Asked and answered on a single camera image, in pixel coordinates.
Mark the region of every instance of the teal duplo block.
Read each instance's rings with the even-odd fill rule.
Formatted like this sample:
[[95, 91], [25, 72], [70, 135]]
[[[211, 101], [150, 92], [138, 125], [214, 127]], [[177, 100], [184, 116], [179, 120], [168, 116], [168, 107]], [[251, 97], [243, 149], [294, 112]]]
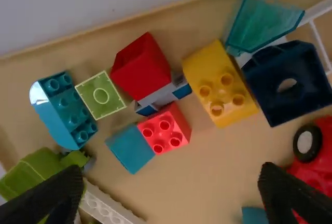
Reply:
[[242, 208], [243, 224], [269, 224], [265, 210], [259, 207]]
[[155, 156], [134, 124], [109, 137], [106, 145], [131, 174], [135, 174]]
[[55, 142], [66, 149], [79, 150], [98, 131], [66, 71], [34, 82], [30, 103]]

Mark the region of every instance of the yellow duplo block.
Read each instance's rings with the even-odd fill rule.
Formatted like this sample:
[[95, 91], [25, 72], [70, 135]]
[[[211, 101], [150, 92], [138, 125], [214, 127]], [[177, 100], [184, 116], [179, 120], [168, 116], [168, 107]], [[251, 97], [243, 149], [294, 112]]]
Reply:
[[258, 112], [258, 108], [219, 40], [187, 57], [183, 72], [218, 127]]

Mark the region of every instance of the red toy car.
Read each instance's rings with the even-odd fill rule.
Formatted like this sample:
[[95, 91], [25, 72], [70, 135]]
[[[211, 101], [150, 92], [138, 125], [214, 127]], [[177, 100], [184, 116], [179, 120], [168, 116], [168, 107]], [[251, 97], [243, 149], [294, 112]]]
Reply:
[[[332, 116], [316, 119], [297, 130], [295, 161], [287, 172], [332, 197]], [[306, 223], [296, 214], [298, 223]]]

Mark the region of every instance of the white duplo block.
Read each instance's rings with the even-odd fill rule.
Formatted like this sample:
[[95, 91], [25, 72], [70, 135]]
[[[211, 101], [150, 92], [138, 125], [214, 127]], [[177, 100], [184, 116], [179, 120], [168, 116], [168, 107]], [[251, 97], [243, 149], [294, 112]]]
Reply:
[[79, 208], [102, 224], [146, 224], [121, 203], [85, 180], [87, 190]]

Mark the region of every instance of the black tire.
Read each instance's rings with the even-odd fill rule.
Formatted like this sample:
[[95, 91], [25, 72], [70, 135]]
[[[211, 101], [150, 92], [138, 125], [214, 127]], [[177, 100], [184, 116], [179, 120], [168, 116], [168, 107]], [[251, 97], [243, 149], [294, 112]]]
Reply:
[[[300, 136], [304, 132], [310, 132], [312, 137], [312, 144], [308, 151], [300, 152], [298, 142]], [[306, 124], [302, 126], [297, 132], [295, 133], [293, 139], [293, 152], [295, 157], [302, 163], [309, 163], [314, 160], [318, 153], [320, 152], [322, 146], [322, 131], [321, 129], [314, 125], [314, 124]]]

